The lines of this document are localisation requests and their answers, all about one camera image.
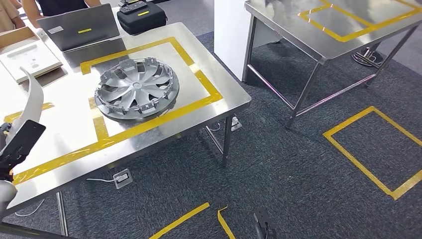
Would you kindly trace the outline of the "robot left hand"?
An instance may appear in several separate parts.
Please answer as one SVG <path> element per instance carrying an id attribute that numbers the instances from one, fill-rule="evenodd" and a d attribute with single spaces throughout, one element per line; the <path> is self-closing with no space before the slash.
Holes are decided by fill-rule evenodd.
<path id="1" fill-rule="evenodd" d="M 46 127 L 27 120 L 16 135 L 0 151 L 0 170 L 9 174 L 16 165 L 22 163 L 39 140 Z"/>

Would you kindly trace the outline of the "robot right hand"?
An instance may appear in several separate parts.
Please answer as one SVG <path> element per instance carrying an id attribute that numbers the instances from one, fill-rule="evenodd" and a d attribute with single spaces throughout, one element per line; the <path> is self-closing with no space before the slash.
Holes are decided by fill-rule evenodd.
<path id="1" fill-rule="evenodd" d="M 253 211 L 254 228 L 258 239 L 276 239 L 277 231 L 264 207 L 257 207 Z"/>

